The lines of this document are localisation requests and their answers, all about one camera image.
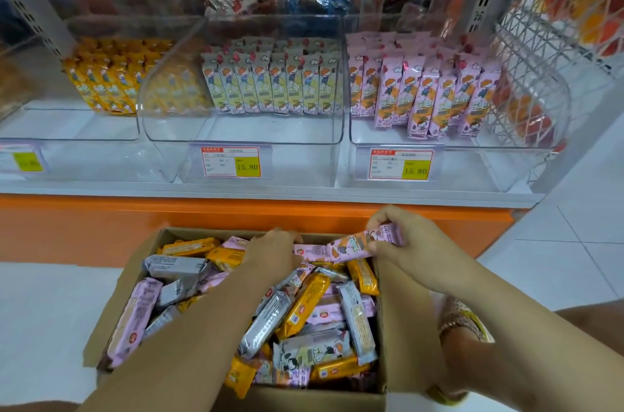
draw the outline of orange panel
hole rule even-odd
[[[1,195],[0,261],[124,266],[162,227],[355,233],[380,205],[280,200]],[[507,209],[406,205],[432,219],[472,256],[513,223]]]

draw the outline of cardboard box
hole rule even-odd
[[[82,352],[84,366],[98,367],[132,289],[146,275],[142,261],[154,254],[157,248],[176,240],[191,241],[208,237],[226,240],[233,235],[249,239],[261,234],[245,230],[165,228],[150,236],[132,254],[121,273],[115,291]],[[308,244],[325,244],[343,236],[304,234],[303,241]],[[429,291],[386,261],[376,260],[375,265],[381,292],[377,298],[376,317],[379,326],[378,394],[252,386],[245,400],[240,401],[233,391],[222,388],[213,410],[305,412],[331,408],[383,412],[386,408],[386,392],[421,393],[443,377],[444,359]],[[104,379],[105,372],[100,373],[100,379]]]

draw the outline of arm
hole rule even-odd
[[[481,266],[432,221],[390,205],[367,228],[387,220],[399,224],[406,245],[373,242],[371,252],[470,306],[548,410],[621,410],[624,357]]]
[[[148,338],[80,412],[210,410],[262,296],[301,263],[295,240],[279,230],[254,238],[243,263]]]

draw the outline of price label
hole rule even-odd
[[[0,172],[43,172],[40,157],[30,144],[0,144]]]
[[[201,149],[206,177],[262,177],[260,148]]]
[[[432,150],[371,149],[369,179],[428,180]]]

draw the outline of hand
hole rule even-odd
[[[368,250],[387,258],[430,290],[457,296],[457,290],[466,284],[472,270],[480,266],[431,220],[394,205],[386,205],[375,213],[366,229],[374,230],[387,221],[400,227],[404,246],[374,241]]]
[[[299,233],[279,228],[259,238],[254,237],[247,245],[242,264],[253,266],[254,271],[266,279],[267,287],[273,286],[303,262],[301,256],[292,252],[294,242],[303,243]]]

